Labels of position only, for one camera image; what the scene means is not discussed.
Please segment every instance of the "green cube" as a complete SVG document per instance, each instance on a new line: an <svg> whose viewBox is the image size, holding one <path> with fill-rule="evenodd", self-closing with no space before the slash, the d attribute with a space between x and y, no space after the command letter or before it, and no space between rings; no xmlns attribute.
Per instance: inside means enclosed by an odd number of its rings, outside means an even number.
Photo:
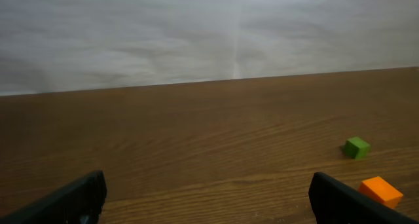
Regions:
<svg viewBox="0 0 419 224"><path fill-rule="evenodd" d="M343 148L343 153L353 159L365 157L371 145L359 137L349 138Z"/></svg>

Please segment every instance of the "black object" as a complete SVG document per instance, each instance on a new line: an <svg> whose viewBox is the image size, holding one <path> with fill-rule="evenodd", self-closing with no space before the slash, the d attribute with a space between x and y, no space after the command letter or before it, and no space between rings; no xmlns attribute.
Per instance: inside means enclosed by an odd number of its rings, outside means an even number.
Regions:
<svg viewBox="0 0 419 224"><path fill-rule="evenodd" d="M0 224L97 224L106 194L103 172L91 172L0 219Z"/></svg>
<svg viewBox="0 0 419 224"><path fill-rule="evenodd" d="M314 174L308 196L318 224L419 224L323 172Z"/></svg>

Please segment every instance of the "wood grain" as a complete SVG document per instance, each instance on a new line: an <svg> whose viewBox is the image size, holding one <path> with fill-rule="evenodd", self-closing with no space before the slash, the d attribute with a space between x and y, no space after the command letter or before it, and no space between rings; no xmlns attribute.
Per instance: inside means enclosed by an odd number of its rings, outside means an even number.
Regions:
<svg viewBox="0 0 419 224"><path fill-rule="evenodd" d="M419 220L418 68L0 98L0 215L95 169L101 223L315 223L312 174L382 176ZM360 161L346 138L373 145Z"/></svg>

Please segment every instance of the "cube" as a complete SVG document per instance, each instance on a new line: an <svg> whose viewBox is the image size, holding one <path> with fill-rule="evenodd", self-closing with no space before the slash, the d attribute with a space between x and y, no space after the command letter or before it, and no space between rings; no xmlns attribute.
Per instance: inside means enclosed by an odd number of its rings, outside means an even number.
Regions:
<svg viewBox="0 0 419 224"><path fill-rule="evenodd" d="M370 148L370 144L363 139L354 137L346 141L343 152L353 159L361 159L367 155Z"/></svg>
<svg viewBox="0 0 419 224"><path fill-rule="evenodd" d="M358 191L389 208L395 208L403 197L400 191L379 176L362 181Z"/></svg>

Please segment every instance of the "white curtain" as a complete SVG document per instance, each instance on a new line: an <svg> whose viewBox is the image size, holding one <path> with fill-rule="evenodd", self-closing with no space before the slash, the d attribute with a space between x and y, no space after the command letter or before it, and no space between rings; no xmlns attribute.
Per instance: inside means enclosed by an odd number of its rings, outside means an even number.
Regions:
<svg viewBox="0 0 419 224"><path fill-rule="evenodd" d="M0 95L419 65L419 0L0 0Z"/></svg>

